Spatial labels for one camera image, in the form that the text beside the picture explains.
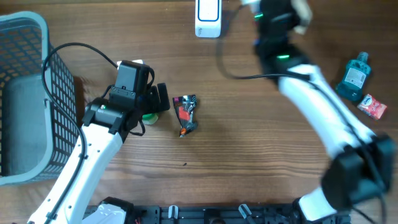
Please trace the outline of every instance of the mouthwash bottle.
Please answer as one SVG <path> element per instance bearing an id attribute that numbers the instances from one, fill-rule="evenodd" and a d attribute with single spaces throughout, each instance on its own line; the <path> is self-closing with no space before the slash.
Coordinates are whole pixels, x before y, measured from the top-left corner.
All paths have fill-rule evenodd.
<path id="1" fill-rule="evenodd" d="M 368 53 L 361 52 L 356 60 L 350 60 L 346 66 L 343 81 L 336 86 L 337 93 L 351 101 L 362 99 L 362 87 L 366 78 L 371 73 L 367 64 Z"/>

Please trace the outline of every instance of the basket mesh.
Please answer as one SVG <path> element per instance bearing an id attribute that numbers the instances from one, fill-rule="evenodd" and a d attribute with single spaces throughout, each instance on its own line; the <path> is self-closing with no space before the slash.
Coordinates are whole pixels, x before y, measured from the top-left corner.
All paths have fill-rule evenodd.
<path id="1" fill-rule="evenodd" d="M 10 26 L 0 30 L 0 118 L 2 115 L 2 93 L 6 83 L 19 76 L 40 73 L 42 65 L 42 36 L 37 26 L 27 23 L 26 26 Z M 71 73 L 58 54 L 50 60 L 51 92 L 59 105 L 76 122 L 75 86 Z M 49 164 L 35 178 L 25 182 L 52 179 L 59 176 L 62 168 L 72 153 L 77 141 L 78 132 L 71 121 L 67 120 L 58 108 L 50 105 L 52 120 L 53 152 Z M 0 119 L 0 141 L 2 136 Z M 0 146 L 0 176 L 1 167 L 7 161 L 2 161 L 6 149 Z"/>

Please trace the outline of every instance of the snack package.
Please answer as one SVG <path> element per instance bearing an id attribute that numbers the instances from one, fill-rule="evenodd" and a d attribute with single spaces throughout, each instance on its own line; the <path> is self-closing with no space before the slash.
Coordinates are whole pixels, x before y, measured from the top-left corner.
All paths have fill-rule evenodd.
<path id="1" fill-rule="evenodd" d="M 373 119 L 378 120 L 387 109 L 387 106 L 378 102 L 372 95 L 367 94 L 358 105 L 358 108 Z"/>
<path id="2" fill-rule="evenodd" d="M 197 106 L 197 97 L 196 95 L 174 97 L 173 104 L 181 124 L 180 138 L 182 138 L 198 127 L 198 123 L 193 122 L 193 109 Z"/>

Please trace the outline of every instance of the wood grain surface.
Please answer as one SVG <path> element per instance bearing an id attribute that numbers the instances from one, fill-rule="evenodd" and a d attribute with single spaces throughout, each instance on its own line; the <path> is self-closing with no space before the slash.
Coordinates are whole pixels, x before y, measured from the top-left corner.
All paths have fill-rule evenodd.
<path id="1" fill-rule="evenodd" d="M 224 2 L 223 9 L 237 4 Z M 373 121 L 352 112 L 376 132 L 398 141 L 397 1 L 310 1 L 314 18 L 297 43 L 335 85 L 349 59 L 370 55 L 372 78 L 365 86 L 388 106 Z M 169 97 L 196 94 L 199 127 L 178 136 L 174 110 L 161 114 L 143 137 L 129 136 L 107 167 L 91 204 L 112 196 L 136 205 L 281 203 L 313 190 L 328 166 L 318 136 L 298 109 L 266 80 L 227 80 L 215 65 L 215 40 L 194 30 L 195 3 L 3 5 L 1 14 L 35 11 L 47 21 L 54 46 L 83 42 L 114 61 L 144 59 L 167 84 Z M 235 74 L 259 73 L 252 51 L 256 38 L 248 9 L 225 41 L 225 63 Z M 79 47 L 61 50 L 85 102 L 114 83 L 117 72 L 99 55 Z M 54 181 L 0 188 L 0 223 L 26 223 Z M 387 196 L 389 223 L 398 223 L 397 187 Z M 379 217 L 377 202 L 363 208 Z M 353 215 L 353 223 L 365 221 Z"/>

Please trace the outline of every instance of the white device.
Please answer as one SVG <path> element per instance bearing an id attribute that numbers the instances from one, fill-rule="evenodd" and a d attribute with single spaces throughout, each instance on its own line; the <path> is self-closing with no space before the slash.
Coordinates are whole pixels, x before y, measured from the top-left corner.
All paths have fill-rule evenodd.
<path id="1" fill-rule="evenodd" d="M 197 37 L 216 38 L 221 34 L 222 0 L 196 0 L 195 34 Z"/>

